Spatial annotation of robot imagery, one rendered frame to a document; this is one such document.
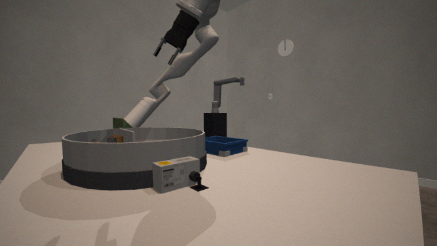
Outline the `blue rectangular tray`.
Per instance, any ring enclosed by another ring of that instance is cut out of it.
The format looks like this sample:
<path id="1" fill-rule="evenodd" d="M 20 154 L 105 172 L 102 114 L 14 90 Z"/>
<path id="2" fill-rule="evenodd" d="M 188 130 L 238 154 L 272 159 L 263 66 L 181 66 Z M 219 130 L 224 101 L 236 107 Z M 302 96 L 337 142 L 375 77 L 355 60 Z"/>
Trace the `blue rectangular tray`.
<path id="1" fill-rule="evenodd" d="M 205 138 L 205 150 L 208 154 L 228 157 L 248 151 L 248 139 L 212 136 Z"/>

